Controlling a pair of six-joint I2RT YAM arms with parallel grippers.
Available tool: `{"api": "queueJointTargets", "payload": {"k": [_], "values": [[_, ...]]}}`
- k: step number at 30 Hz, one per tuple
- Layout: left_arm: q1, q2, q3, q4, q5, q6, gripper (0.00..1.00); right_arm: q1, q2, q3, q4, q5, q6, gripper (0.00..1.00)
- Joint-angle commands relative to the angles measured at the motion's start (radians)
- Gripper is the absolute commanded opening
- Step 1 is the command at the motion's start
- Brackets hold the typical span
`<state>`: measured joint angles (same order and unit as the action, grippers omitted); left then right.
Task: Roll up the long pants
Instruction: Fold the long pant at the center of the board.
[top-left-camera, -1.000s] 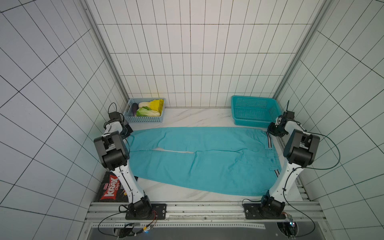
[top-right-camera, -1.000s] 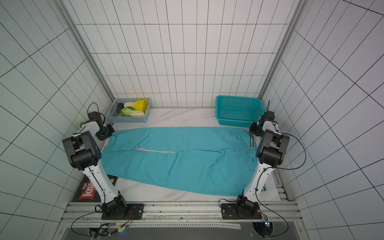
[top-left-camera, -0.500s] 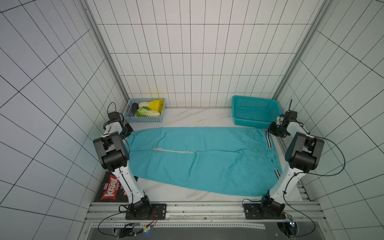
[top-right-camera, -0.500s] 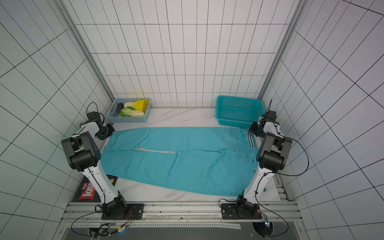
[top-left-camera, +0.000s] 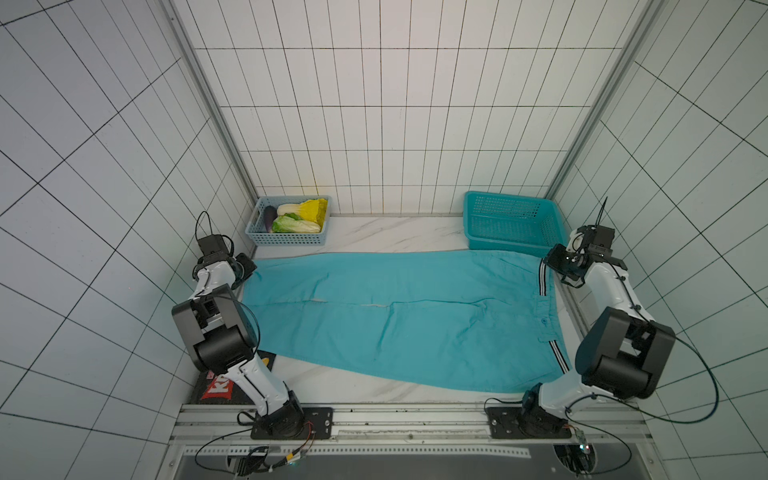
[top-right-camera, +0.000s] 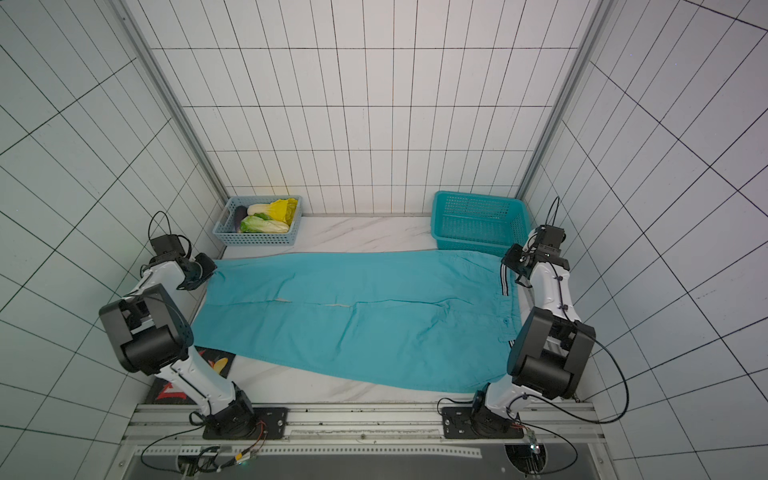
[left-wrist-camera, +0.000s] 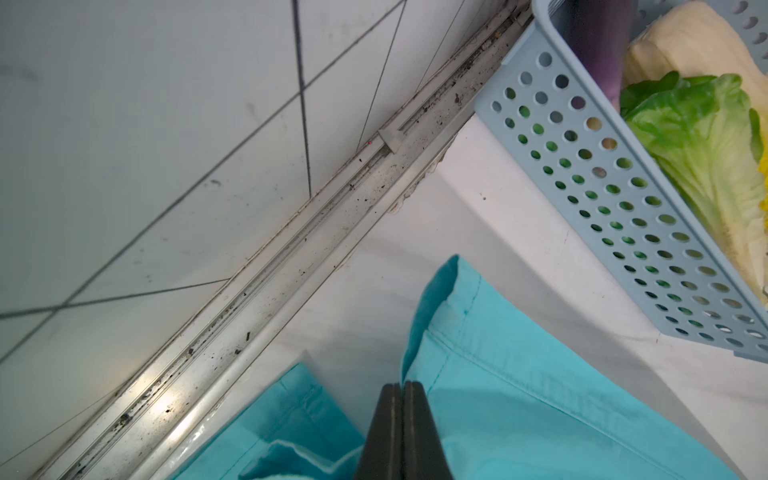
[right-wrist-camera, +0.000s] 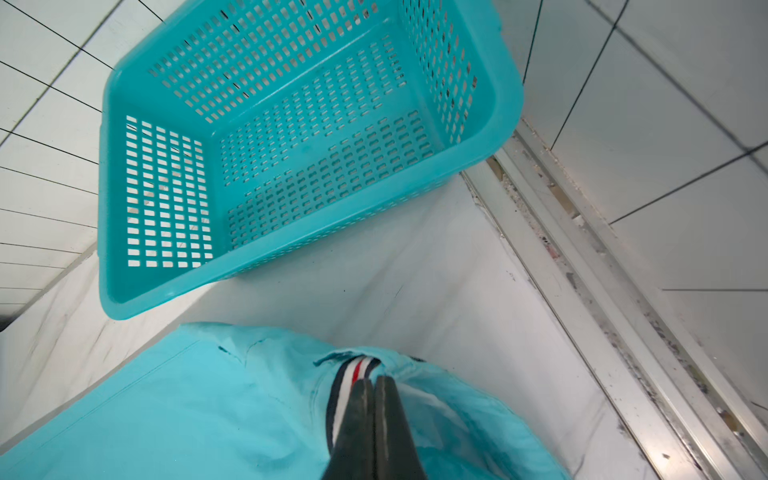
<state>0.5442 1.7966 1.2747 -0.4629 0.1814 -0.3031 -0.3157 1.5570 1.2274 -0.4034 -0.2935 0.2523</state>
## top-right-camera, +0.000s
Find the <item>teal long pants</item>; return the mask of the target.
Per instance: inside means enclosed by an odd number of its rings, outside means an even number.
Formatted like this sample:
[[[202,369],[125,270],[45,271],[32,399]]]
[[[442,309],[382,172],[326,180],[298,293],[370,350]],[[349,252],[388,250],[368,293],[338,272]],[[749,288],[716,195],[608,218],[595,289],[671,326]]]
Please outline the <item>teal long pants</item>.
[[[454,250],[223,260],[197,346],[396,388],[473,393],[522,326],[498,257]]]

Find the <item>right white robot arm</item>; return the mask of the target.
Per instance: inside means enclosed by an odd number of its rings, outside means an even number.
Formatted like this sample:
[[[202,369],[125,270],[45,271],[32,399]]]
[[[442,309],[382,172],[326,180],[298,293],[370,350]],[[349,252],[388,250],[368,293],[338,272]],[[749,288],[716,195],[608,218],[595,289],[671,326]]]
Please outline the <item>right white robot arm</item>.
[[[512,342],[507,373],[475,394],[469,419],[482,438],[520,438],[518,414],[534,401],[569,399],[595,344],[572,302],[569,264],[548,245],[513,245],[502,259],[533,290],[530,308]]]

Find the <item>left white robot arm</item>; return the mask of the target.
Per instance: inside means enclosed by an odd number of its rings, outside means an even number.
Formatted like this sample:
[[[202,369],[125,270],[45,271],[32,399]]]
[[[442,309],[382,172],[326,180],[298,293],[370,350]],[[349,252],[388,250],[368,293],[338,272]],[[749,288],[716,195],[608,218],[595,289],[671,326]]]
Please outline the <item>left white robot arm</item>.
[[[249,398],[197,351],[191,325],[174,301],[175,294],[197,289],[215,270],[204,253],[193,260],[163,254],[128,294],[101,307],[99,318],[126,371],[154,375],[181,390],[198,406],[209,438],[246,438],[257,424]]]

